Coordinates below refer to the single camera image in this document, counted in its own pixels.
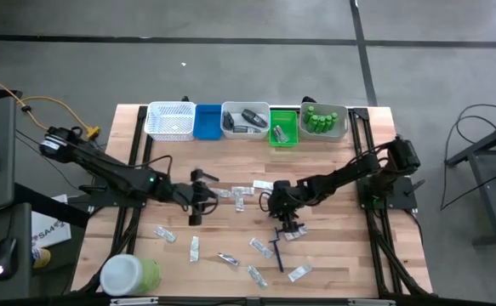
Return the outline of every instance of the wooden tabletop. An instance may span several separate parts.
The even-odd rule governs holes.
[[[118,105],[106,153],[127,162],[139,105]],[[393,140],[395,127],[387,107],[368,108],[376,145]],[[141,161],[145,135],[142,135],[138,162]],[[189,182],[195,167],[217,176],[212,187],[251,186],[255,179],[292,182],[314,174],[327,174],[343,167],[353,156],[351,133],[338,143],[311,142],[300,139],[293,148],[273,148],[266,140],[154,142],[151,157],[174,157],[171,177],[174,183]],[[152,165],[166,172],[166,160]],[[274,227],[281,224],[259,209],[260,190],[244,196],[246,209],[236,212],[234,199],[221,199],[217,210],[203,216],[202,225],[189,227],[185,212],[177,205],[150,201],[143,209],[134,255],[155,259],[162,269],[159,287],[148,295],[157,296],[262,296],[277,298],[373,298],[377,296],[367,221],[356,202],[355,184],[336,191],[316,207],[298,211],[306,223],[308,235],[295,241],[278,242],[285,273],[280,273],[276,256],[264,258],[249,245],[252,238],[266,243],[273,238]],[[89,221],[72,289],[85,285],[103,264],[111,247],[117,220],[116,208],[100,210]],[[396,255],[412,277],[427,291],[431,290],[424,250],[418,228],[405,212],[390,211],[391,231]],[[175,243],[158,238],[158,225],[177,235]],[[200,237],[200,259],[189,262],[192,236]],[[240,261],[234,267],[217,256],[230,254]],[[288,273],[300,265],[313,270],[291,282]],[[255,266],[269,287],[261,290],[246,268]],[[386,284],[391,288],[389,266],[383,262]]]

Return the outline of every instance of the black mouse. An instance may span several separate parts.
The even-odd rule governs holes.
[[[5,281],[17,272],[17,240],[4,238],[0,240],[0,281]]]

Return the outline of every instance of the small packet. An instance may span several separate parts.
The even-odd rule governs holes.
[[[198,237],[193,236],[193,240],[191,241],[191,252],[190,252],[189,261],[196,262],[198,261]]]
[[[272,182],[255,180],[254,181],[254,188],[260,188],[260,189],[265,189],[265,190],[274,190],[274,184]]]
[[[263,278],[263,275],[259,273],[259,271],[252,265],[248,266],[248,272],[251,275],[251,278],[254,279],[254,281],[257,283],[259,288],[261,289],[266,289],[268,288],[268,284],[266,283],[265,279]]]
[[[236,259],[234,259],[231,255],[227,255],[227,254],[224,254],[224,253],[219,253],[218,254],[219,257],[223,258],[227,263],[229,264],[234,264],[234,265],[238,265],[240,264],[239,261],[237,261]]]
[[[232,193],[240,193],[241,195],[255,196],[254,187],[232,187]]]
[[[212,190],[220,198],[226,199],[232,196],[232,192],[230,192],[229,190],[224,190],[221,188],[210,188],[210,190]]]
[[[303,265],[293,270],[293,272],[289,273],[288,277],[291,280],[291,282],[295,282],[296,280],[303,277],[310,271],[312,271],[312,266],[310,266],[309,264]]]
[[[299,230],[293,233],[285,233],[283,234],[285,236],[285,240],[291,241],[295,240],[299,237],[302,237],[304,235],[308,234],[308,227],[306,225],[302,225],[299,227]]]
[[[249,245],[254,247],[255,250],[261,252],[263,256],[266,258],[271,258],[272,254],[274,254],[273,251],[269,250],[268,247],[266,247],[264,244],[262,244],[260,241],[258,241],[256,238],[253,238],[250,242]]]
[[[242,194],[235,192],[234,205],[237,208],[237,212],[244,211],[244,199],[242,198]]]
[[[157,234],[161,238],[164,238],[170,243],[174,243],[176,241],[176,235],[174,235],[171,231],[164,229],[160,225],[153,230],[153,233]]]

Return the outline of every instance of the gray floor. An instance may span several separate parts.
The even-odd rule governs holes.
[[[367,39],[496,41],[496,0],[358,3]],[[355,38],[347,0],[0,0],[0,32]],[[427,181],[417,198],[435,293],[496,302],[496,246],[470,244],[490,232],[479,195],[473,192],[438,212],[449,128],[467,105],[496,104],[496,49],[369,48],[368,58],[379,105],[392,108],[397,130],[413,141],[422,161],[414,177]],[[0,81],[25,95],[67,101],[86,122],[103,128],[100,142],[120,103],[188,95],[197,103],[290,105],[310,95],[367,105],[357,47],[0,42]],[[56,105],[34,105],[45,124],[75,124]],[[496,123],[496,110],[472,114]],[[462,127],[472,139],[491,131],[478,121]],[[43,136],[22,114],[18,128],[34,139]],[[450,154],[466,145],[454,135]],[[79,167],[57,167],[76,184],[90,180]],[[22,144],[16,171],[19,182],[47,195],[79,193]],[[448,175],[448,199],[474,184],[466,165]]]

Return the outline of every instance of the blue bin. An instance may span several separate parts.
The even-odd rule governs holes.
[[[193,135],[200,140],[221,139],[221,105],[197,105]]]

